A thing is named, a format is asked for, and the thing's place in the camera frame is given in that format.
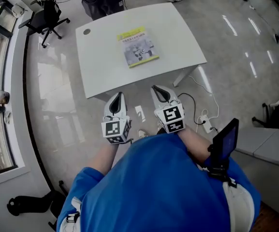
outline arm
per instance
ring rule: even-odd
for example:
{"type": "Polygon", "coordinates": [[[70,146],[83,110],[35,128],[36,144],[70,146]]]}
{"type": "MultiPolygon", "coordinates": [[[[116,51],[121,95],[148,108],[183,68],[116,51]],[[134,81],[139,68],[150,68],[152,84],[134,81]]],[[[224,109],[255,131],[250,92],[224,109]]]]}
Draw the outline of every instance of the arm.
{"type": "Polygon", "coordinates": [[[180,130],[178,132],[178,136],[187,147],[191,155],[199,163],[204,163],[204,161],[210,156],[208,147],[211,145],[211,142],[197,134],[190,127],[187,126],[184,130],[180,130]]]}
{"type": "Polygon", "coordinates": [[[119,145],[104,145],[88,162],[88,167],[106,175],[112,167],[119,145]]]}

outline gray floor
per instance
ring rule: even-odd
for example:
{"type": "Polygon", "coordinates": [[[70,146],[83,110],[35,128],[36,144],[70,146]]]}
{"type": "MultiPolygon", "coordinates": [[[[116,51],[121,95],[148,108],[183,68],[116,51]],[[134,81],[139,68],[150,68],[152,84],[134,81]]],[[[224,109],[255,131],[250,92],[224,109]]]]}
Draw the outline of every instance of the gray floor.
{"type": "MultiPolygon", "coordinates": [[[[131,9],[162,2],[165,0],[126,0],[126,5],[131,9]]],[[[220,106],[220,115],[211,119],[212,125],[222,129],[236,117],[243,127],[251,125],[253,116],[261,118],[261,104],[279,99],[279,45],[272,36],[274,30],[279,31],[279,11],[273,2],[184,0],[175,3],[175,7],[208,61],[192,76],[212,90],[220,106]]],[[[27,88],[32,128],[44,166],[55,186],[63,179],[70,187],[88,159],[106,143],[101,132],[104,102],[85,99],[79,69],[75,29],[91,19],[85,15],[81,0],[61,3],[60,8],[61,18],[71,20],[70,24],[57,28],[62,40],[51,34],[47,40],[49,46],[43,49],[42,35],[30,37],[27,88]]],[[[108,93],[122,91],[125,94],[133,120],[131,137],[137,137],[139,128],[156,133],[157,121],[149,87],[153,84],[172,87],[177,75],[176,72],[163,74],[108,93]],[[143,108],[145,122],[136,114],[138,105],[143,108]]],[[[196,118],[205,108],[209,116],[217,114],[213,97],[192,79],[184,80],[175,92],[187,92],[196,99],[196,118]]],[[[192,100],[188,97],[181,100],[187,123],[196,129],[192,100]]],[[[215,135],[215,132],[207,135],[200,126],[198,132],[209,139],[215,135]]],[[[128,145],[120,147],[116,160],[127,148],[128,145]]]]}

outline white table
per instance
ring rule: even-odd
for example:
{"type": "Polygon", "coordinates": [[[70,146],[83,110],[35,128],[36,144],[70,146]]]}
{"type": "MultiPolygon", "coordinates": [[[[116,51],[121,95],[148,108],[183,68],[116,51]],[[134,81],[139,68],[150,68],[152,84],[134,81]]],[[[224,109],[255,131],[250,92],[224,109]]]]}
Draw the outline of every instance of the white table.
{"type": "Polygon", "coordinates": [[[176,87],[205,56],[172,3],[126,10],[90,22],[76,29],[82,82],[86,98],[109,99],[105,92],[155,75],[184,69],[174,81],[176,87]],[[129,68],[117,35],[144,26],[159,59],[129,68]]]}

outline white cable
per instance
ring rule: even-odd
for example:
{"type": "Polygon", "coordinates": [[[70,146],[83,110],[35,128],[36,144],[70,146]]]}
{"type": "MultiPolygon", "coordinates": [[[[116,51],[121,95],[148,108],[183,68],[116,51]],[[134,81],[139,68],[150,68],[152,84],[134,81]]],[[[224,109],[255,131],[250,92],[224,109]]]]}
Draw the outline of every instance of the white cable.
{"type": "Polygon", "coordinates": [[[219,105],[218,105],[218,103],[217,103],[217,101],[216,101],[215,95],[214,95],[213,93],[209,92],[209,91],[206,89],[206,87],[205,87],[204,85],[201,85],[200,83],[198,83],[198,82],[193,78],[193,76],[190,76],[190,75],[189,75],[189,77],[192,78],[193,81],[194,81],[197,85],[203,87],[204,90],[205,90],[207,93],[211,94],[212,97],[213,97],[213,100],[215,101],[215,103],[216,103],[216,105],[217,105],[217,108],[218,108],[218,114],[217,114],[217,116],[212,116],[212,117],[210,117],[210,118],[208,118],[208,119],[210,120],[210,119],[212,119],[212,118],[218,118],[218,117],[219,117],[219,105]]]}

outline book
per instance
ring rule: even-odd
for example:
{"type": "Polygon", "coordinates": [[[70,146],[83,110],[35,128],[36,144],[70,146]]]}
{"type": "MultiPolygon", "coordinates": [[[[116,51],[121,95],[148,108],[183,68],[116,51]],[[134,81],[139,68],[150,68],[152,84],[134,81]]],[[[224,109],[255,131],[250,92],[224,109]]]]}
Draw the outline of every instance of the book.
{"type": "Polygon", "coordinates": [[[122,44],[124,56],[130,68],[159,58],[145,27],[119,34],[117,39],[122,44]]]}

